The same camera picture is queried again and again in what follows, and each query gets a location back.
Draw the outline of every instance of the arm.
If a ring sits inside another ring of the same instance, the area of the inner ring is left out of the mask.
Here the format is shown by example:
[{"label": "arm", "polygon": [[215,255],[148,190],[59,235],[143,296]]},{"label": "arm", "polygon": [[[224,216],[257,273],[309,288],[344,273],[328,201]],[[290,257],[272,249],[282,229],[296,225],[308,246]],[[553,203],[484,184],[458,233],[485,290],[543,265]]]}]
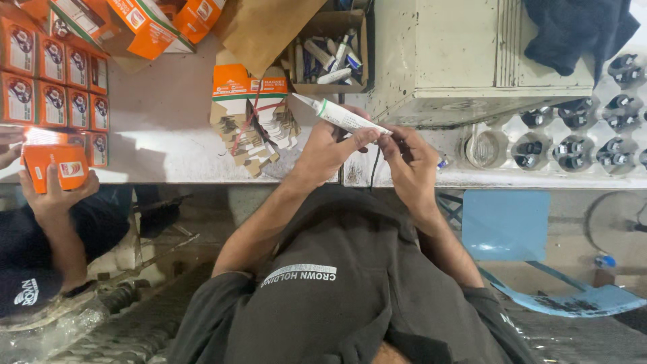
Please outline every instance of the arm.
[{"label": "arm", "polygon": [[378,145],[391,168],[395,191],[422,233],[419,234],[422,253],[460,286],[484,287],[474,261],[436,205],[434,185],[438,153],[414,129],[384,127],[391,130],[393,136],[382,136]]},{"label": "arm", "polygon": [[63,276],[61,292],[85,283],[87,262],[85,248],[69,214],[77,202],[98,191],[99,179],[90,171],[85,183],[74,191],[63,191],[58,181],[58,167],[47,167],[47,193],[37,194],[26,171],[20,171],[23,194],[34,211],[36,222],[43,229],[52,251],[52,265]]},{"label": "arm", "polygon": [[[370,118],[361,109],[344,107],[365,119]],[[228,271],[256,274],[272,254],[279,234],[310,192],[337,173],[353,152],[364,151],[364,147],[376,141],[379,135],[376,129],[366,128],[338,142],[343,136],[338,128],[324,120],[315,125],[292,172],[267,201],[227,239],[215,262],[212,277]]]}]

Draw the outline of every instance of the hand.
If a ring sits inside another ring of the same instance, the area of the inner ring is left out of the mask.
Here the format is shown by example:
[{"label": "hand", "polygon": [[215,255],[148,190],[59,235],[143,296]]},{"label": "hand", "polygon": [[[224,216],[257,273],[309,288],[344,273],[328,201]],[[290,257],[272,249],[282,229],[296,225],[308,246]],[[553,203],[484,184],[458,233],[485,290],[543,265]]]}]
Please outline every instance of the hand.
[{"label": "hand", "polygon": [[9,144],[23,141],[23,129],[12,126],[0,126],[0,170],[10,166],[20,157],[22,144],[9,148]]},{"label": "hand", "polygon": [[377,144],[391,167],[395,193],[415,220],[425,222],[438,210],[434,191],[438,152],[412,128],[382,126],[393,132],[391,137],[381,136]]},{"label": "hand", "polygon": [[[371,120],[368,113],[360,108],[342,106]],[[285,178],[286,182],[310,193],[337,173],[351,154],[357,151],[366,153],[365,147],[380,137],[380,132],[374,128],[360,129],[353,136],[343,139],[345,134],[346,131],[325,120],[317,123],[313,127],[308,143],[303,148],[301,157],[292,172]]]},{"label": "hand", "polygon": [[58,167],[52,163],[47,167],[47,193],[37,194],[27,171],[18,172],[23,195],[34,211],[36,221],[43,227],[44,223],[58,222],[61,218],[69,219],[69,210],[77,202],[99,191],[99,179],[91,170],[83,185],[72,191],[64,191],[58,180]]}]

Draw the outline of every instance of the shirt sleeve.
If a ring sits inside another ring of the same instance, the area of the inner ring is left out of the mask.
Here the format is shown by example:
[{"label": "shirt sleeve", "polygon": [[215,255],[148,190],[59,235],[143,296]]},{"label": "shirt sleeve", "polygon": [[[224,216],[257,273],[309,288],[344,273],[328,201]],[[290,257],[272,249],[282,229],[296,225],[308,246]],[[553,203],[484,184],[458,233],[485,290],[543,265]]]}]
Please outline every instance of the shirt sleeve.
[{"label": "shirt sleeve", "polygon": [[0,274],[0,317],[40,310],[63,285],[63,277],[49,269],[8,269]]},{"label": "shirt sleeve", "polygon": [[169,351],[169,364],[222,363],[236,303],[254,292],[254,281],[240,272],[222,273],[193,295]]},{"label": "shirt sleeve", "polygon": [[517,333],[507,312],[488,288],[463,288],[463,295],[514,364],[537,363],[528,344]]}]

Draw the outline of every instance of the box label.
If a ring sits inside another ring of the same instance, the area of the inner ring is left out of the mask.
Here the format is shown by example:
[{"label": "box label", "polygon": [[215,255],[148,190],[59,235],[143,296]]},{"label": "box label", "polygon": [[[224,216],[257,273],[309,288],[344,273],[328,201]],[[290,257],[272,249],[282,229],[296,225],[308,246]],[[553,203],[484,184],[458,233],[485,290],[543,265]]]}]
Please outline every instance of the box label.
[{"label": "box label", "polygon": [[18,25],[12,25],[9,27],[9,36],[11,38],[9,64],[31,72],[34,65],[34,33]]}]

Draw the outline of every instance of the logo on shirt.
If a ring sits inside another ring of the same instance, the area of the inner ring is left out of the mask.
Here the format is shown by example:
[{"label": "logo on shirt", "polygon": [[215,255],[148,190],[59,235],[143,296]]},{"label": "logo on shirt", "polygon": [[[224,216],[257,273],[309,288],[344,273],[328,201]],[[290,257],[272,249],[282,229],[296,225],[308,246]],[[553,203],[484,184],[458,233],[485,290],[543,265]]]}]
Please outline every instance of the logo on shirt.
[{"label": "logo on shirt", "polygon": [[38,285],[36,279],[29,279],[23,281],[23,291],[18,293],[14,299],[14,304],[22,304],[23,306],[32,306],[38,300]]}]

